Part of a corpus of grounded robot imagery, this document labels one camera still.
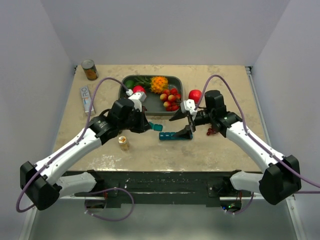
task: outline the table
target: table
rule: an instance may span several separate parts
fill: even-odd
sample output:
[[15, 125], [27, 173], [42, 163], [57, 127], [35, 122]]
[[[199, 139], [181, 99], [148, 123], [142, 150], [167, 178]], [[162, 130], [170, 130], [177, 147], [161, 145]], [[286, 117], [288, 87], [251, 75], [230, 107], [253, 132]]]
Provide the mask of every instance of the table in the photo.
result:
[[[99, 80], [113, 77], [122, 80], [128, 75], [168, 75], [179, 78], [185, 93], [192, 89], [202, 91], [208, 77], [219, 74], [229, 83], [242, 107], [246, 123], [263, 140], [264, 132], [258, 114], [250, 82], [244, 66], [230, 65], [97, 65], [99, 78], [87, 80], [81, 66], [74, 75], [54, 150], [70, 141], [84, 127], [87, 116], [80, 96], [80, 88], [88, 86], [94, 92]], [[105, 81], [94, 100], [97, 114], [110, 108], [118, 97], [119, 84]], [[227, 110], [240, 115], [224, 83], [214, 78], [207, 90], [219, 90]], [[187, 119], [169, 122], [163, 117], [147, 117], [155, 124], [162, 124], [164, 132], [177, 132], [188, 123]], [[142, 134], [128, 130], [121, 135], [130, 143], [129, 151], [122, 151], [118, 139], [92, 151], [71, 167], [70, 170], [85, 171], [259, 171], [259, 168], [237, 145], [220, 134], [207, 136], [209, 125], [196, 128], [193, 140], [159, 141], [159, 132], [149, 130]]]

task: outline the tin can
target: tin can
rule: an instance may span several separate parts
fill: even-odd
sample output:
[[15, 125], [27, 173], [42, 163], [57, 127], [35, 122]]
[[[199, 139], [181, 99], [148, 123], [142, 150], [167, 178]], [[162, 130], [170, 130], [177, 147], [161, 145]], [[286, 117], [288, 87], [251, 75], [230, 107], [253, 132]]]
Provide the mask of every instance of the tin can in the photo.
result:
[[127, 140], [127, 138], [125, 136], [120, 136], [118, 138], [118, 143], [120, 145], [121, 150], [123, 150], [123, 151], [129, 150], [129, 141]]
[[96, 80], [99, 77], [99, 73], [93, 60], [84, 60], [81, 63], [81, 67], [83, 68], [86, 78], [88, 80]]

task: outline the dark gray tray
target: dark gray tray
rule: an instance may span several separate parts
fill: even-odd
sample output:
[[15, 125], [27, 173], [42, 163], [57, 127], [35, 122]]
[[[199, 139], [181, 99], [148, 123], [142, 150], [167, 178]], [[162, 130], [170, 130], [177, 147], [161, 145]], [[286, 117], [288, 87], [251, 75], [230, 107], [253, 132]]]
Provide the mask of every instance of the dark gray tray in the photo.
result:
[[[159, 75], [129, 75], [126, 76], [122, 82], [126, 83], [128, 80], [134, 80], [135, 77], [155, 77]], [[169, 89], [176, 88], [178, 92], [181, 94], [181, 99], [184, 99], [184, 91], [182, 87], [182, 83], [179, 78], [175, 76], [163, 76], [168, 79]], [[173, 116], [176, 111], [166, 111], [164, 107], [164, 103], [160, 100], [160, 94], [156, 94], [151, 92], [149, 89], [145, 89], [146, 92], [146, 99], [142, 103], [143, 106], [147, 109], [145, 111], [145, 115], [147, 116]], [[125, 89], [120, 87], [119, 90], [119, 98], [123, 98], [126, 95]]]

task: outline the red fruit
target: red fruit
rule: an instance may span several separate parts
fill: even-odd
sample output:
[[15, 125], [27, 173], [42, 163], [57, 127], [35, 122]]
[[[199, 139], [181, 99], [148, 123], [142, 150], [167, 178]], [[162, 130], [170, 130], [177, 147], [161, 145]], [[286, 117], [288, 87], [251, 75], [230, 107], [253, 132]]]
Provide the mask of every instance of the red fruit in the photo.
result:
[[163, 92], [162, 92], [163, 94], [167, 94], [168, 96], [170, 95], [170, 90], [169, 89], [165, 89], [165, 90], [163, 90]]
[[135, 94], [136, 92], [144, 92], [144, 93], [146, 93], [146, 90], [145, 90], [142, 86], [140, 86], [140, 85], [135, 86], [135, 87], [132, 89], [132, 91], [133, 91], [134, 94]]
[[163, 103], [163, 106], [164, 106], [165, 108], [169, 108], [169, 107], [171, 107], [171, 102], [165, 101], [165, 102]]
[[165, 93], [162, 93], [162, 94], [160, 95], [160, 99], [161, 99], [161, 101], [165, 102], [165, 101], [168, 100], [168, 95], [165, 94]]
[[171, 103], [175, 102], [176, 99], [177, 99], [177, 98], [176, 98], [176, 96], [174, 96], [174, 95], [169, 95], [169, 96], [168, 96], [168, 101], [171, 102]]
[[175, 95], [175, 94], [178, 93], [178, 90], [177, 90], [176, 88], [172, 88], [172, 89], [170, 90], [170, 93], [171, 93], [172, 95]]
[[202, 92], [198, 89], [191, 90], [189, 93], [189, 99], [194, 100], [194, 102], [197, 104], [200, 101]]
[[181, 94], [180, 94], [180, 93], [177, 93], [177, 94], [175, 95], [175, 97], [176, 97], [176, 99], [181, 100]]
[[178, 105], [172, 105], [171, 111], [177, 111], [179, 109]]

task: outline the green vegetable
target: green vegetable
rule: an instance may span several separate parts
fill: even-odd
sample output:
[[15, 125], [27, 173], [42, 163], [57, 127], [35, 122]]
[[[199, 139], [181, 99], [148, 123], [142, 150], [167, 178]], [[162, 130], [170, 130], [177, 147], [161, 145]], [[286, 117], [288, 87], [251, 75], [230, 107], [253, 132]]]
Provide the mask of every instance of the green vegetable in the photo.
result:
[[124, 85], [128, 88], [128, 89], [133, 89], [135, 86], [135, 81], [133, 80], [128, 80], [124, 83]]

